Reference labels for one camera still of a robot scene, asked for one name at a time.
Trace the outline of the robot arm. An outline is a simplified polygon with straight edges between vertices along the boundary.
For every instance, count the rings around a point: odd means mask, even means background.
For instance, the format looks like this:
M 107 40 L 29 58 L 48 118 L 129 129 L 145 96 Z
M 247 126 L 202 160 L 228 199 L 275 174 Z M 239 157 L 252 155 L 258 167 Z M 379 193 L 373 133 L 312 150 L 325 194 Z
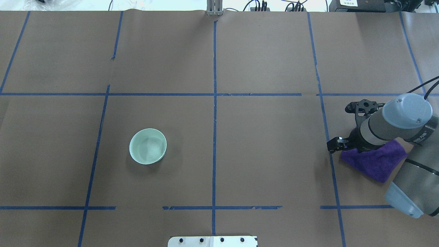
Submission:
M 328 152 L 371 153 L 395 139 L 412 144 L 385 200 L 415 219 L 422 215 L 438 218 L 438 116 L 430 103 L 419 94 L 405 93 L 387 103 L 351 102 L 345 111 L 355 115 L 356 126 L 348 137 L 329 140 Z

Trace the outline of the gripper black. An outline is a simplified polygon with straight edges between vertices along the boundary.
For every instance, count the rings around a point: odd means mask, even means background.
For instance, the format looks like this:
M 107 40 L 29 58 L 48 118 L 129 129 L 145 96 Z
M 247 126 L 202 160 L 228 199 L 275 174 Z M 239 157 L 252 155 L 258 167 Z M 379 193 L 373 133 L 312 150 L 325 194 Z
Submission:
M 327 142 L 327 149 L 330 153 L 339 151 L 357 150 L 358 153 L 378 150 L 381 145 L 374 145 L 367 142 L 361 135 L 359 128 L 354 128 L 348 138 L 334 137 Z

